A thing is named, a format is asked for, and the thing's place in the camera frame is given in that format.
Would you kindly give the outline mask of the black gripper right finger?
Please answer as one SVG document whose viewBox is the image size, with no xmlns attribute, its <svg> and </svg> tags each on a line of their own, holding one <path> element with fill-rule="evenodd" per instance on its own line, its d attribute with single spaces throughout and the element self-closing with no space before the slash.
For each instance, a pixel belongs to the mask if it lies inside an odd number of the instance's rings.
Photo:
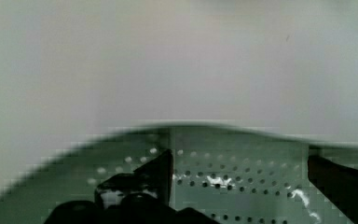
<svg viewBox="0 0 358 224">
<path fill-rule="evenodd" d="M 346 217 L 358 224 L 358 169 L 320 156 L 309 156 L 308 179 Z"/>
</svg>

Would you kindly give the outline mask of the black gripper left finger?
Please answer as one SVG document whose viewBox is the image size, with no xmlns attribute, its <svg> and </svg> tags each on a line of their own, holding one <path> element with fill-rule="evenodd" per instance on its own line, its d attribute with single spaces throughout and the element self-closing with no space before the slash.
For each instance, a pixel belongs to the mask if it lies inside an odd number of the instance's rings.
<svg viewBox="0 0 358 224">
<path fill-rule="evenodd" d="M 109 177 L 94 190 L 94 202 L 102 209 L 118 206 L 134 193 L 145 193 L 168 205 L 172 191 L 173 155 L 167 149 L 130 173 Z"/>
</svg>

